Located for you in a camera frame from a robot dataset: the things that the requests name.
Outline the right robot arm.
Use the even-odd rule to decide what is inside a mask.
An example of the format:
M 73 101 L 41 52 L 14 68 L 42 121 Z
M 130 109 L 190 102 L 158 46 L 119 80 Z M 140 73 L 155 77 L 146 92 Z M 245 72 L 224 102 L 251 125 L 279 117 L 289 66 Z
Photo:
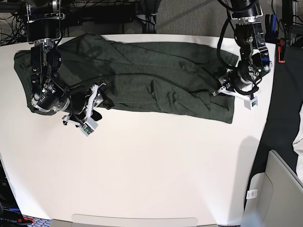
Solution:
M 93 110 L 100 105 L 107 109 L 114 103 L 102 90 L 102 84 L 91 86 L 86 92 L 70 88 L 60 78 L 62 55 L 57 47 L 63 38 L 61 23 L 69 10 L 60 0 L 28 0 L 27 42 L 30 50 L 31 105 L 43 113 L 66 112 L 63 121 L 82 124 L 88 117 L 98 121 L 102 116 Z

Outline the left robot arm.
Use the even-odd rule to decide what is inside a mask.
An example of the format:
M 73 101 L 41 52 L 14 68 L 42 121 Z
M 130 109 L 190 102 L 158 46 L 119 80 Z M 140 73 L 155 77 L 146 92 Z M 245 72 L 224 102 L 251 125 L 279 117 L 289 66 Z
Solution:
M 258 84 L 271 71 L 269 51 L 266 47 L 262 24 L 256 21 L 263 16 L 258 0 L 232 0 L 231 5 L 218 1 L 227 11 L 217 44 L 217 58 L 229 71 L 221 82 L 228 92 L 251 96 L 259 90 Z M 223 37 L 232 20 L 238 23 L 234 28 L 234 39 L 240 48 L 241 59 L 237 66 L 227 63 L 221 56 Z

